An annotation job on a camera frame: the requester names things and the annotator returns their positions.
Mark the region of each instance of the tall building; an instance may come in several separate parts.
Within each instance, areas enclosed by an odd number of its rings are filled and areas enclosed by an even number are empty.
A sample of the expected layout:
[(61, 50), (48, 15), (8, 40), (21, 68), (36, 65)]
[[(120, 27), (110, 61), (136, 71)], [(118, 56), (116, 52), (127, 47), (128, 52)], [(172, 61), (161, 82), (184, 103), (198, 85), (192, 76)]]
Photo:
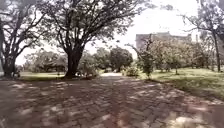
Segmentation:
[[(146, 40), (150, 38), (150, 34), (136, 34), (136, 47), (142, 50), (146, 47)], [(191, 34), (187, 36), (171, 35), (169, 32), (151, 34), (152, 41), (177, 41), (191, 42)]]

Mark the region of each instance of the white sky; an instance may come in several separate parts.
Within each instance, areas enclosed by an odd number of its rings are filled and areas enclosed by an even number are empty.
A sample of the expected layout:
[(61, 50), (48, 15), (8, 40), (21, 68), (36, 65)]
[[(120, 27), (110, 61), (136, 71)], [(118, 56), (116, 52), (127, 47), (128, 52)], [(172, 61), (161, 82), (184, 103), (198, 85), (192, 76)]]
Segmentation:
[[(135, 52), (124, 45), (127, 43), (135, 45), (136, 34), (149, 34), (156, 32), (170, 32), (173, 35), (187, 35), (183, 30), (189, 30), (191, 27), (183, 23), (182, 17), (179, 14), (196, 15), (197, 14), (197, 3), (196, 0), (154, 0), (153, 3), (157, 5), (170, 4), (174, 7), (174, 11), (160, 10), (160, 9), (148, 9), (141, 15), (134, 18), (134, 26), (130, 27), (125, 35), (115, 36), (115, 41), (111, 41), (109, 44), (112, 46), (120, 46), (128, 49), (133, 53), (136, 58)], [(99, 43), (95, 46), (87, 45), (86, 49), (90, 53), (96, 52), (94, 47), (104, 47), (103, 44)], [(56, 48), (49, 46), (44, 47), (45, 50), (57, 51)], [(27, 49), (18, 58), (16, 63), (22, 65), (25, 63), (24, 55), (35, 52), (37, 49)]]

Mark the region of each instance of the path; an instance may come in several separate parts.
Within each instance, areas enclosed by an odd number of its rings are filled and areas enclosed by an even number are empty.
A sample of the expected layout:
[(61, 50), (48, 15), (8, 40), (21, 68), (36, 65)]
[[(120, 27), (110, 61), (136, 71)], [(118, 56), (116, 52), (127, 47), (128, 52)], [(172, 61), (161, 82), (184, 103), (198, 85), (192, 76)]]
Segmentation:
[(159, 83), (0, 82), (0, 128), (223, 128), (224, 107)]

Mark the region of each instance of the grass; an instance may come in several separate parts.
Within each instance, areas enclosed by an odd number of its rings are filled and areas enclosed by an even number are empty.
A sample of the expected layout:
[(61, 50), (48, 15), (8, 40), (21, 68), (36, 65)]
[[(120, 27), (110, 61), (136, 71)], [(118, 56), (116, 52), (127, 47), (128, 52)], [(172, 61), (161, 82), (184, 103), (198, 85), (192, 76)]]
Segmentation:
[(175, 71), (169, 73), (152, 73), (151, 79), (164, 82), (173, 87), (190, 92), (191, 94), (206, 98), (218, 98), (224, 100), (224, 74), (212, 72), (207, 69), (179, 69), (179, 75)]
[(48, 80), (57, 80), (64, 76), (64, 73), (60, 73), (58, 76), (57, 72), (53, 73), (32, 73), (32, 72), (21, 72), (21, 77), (19, 80), (27, 81), (48, 81)]

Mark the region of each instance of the stone pavement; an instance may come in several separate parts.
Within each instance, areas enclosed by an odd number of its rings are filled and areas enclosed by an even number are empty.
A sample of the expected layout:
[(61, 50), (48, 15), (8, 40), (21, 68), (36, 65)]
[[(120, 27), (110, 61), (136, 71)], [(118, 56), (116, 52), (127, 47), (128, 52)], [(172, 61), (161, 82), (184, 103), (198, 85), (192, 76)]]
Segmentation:
[(0, 82), (0, 128), (224, 128), (221, 101), (121, 76)]

